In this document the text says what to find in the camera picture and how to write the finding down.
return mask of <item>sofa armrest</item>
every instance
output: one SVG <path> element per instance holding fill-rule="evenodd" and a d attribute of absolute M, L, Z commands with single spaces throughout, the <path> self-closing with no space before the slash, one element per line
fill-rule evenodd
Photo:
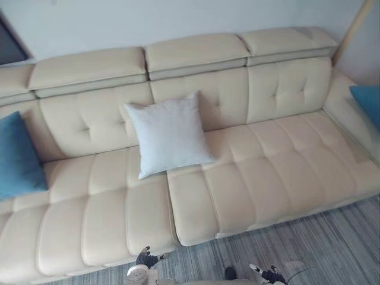
<path fill-rule="evenodd" d="M 352 80 L 332 70 L 330 90 L 323 109 L 378 164 L 380 164 L 380 132 L 351 95 Z"/>

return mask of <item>cream leather sofa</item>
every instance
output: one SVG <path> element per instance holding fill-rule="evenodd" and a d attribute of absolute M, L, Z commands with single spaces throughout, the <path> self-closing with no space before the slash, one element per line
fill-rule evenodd
<path fill-rule="evenodd" d="M 318 28 L 209 34 L 0 68 L 49 191 L 0 203 L 0 283 L 44 283 L 353 203 L 379 192 L 380 135 Z M 138 180 L 124 103 L 200 91 L 217 161 Z"/>

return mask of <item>shoe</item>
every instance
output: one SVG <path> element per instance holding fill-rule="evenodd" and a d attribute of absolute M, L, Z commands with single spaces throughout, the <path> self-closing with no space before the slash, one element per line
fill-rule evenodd
<path fill-rule="evenodd" d="M 236 275 L 236 271 L 235 271 L 235 269 L 233 267 L 228 266 L 224 270 L 224 279 L 225 280 L 235 280 L 235 279 L 238 279 L 238 276 Z"/>

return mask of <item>cable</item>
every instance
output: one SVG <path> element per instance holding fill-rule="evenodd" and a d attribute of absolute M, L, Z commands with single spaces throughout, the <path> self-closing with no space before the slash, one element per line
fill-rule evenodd
<path fill-rule="evenodd" d="M 302 272 L 304 272 L 304 271 L 306 271 L 306 270 L 309 270 L 309 269 L 311 269 L 311 268 L 313 268 L 313 267 L 315 267 L 315 266 L 311 266 L 311 267 L 305 268 L 305 269 L 303 269 L 303 270 L 301 270 L 301 271 L 298 271 L 296 274 L 293 274 L 293 275 L 290 276 L 290 278 L 286 281 L 286 284 L 289 284 L 289 281 L 290 281 L 294 276 L 296 276 L 296 275 L 298 275 L 298 274 L 300 274 L 300 273 L 302 273 Z"/>

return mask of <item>striped rug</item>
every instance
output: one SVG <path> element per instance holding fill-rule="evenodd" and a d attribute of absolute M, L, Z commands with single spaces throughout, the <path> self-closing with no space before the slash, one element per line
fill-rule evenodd
<path fill-rule="evenodd" d="M 380 196 L 353 205 L 196 246 L 180 247 L 155 266 L 160 278 L 177 282 L 221 280 L 224 268 L 239 278 L 261 281 L 248 268 L 273 264 L 289 285 L 380 284 Z M 49 283 L 50 285 L 126 284 L 133 264 Z"/>

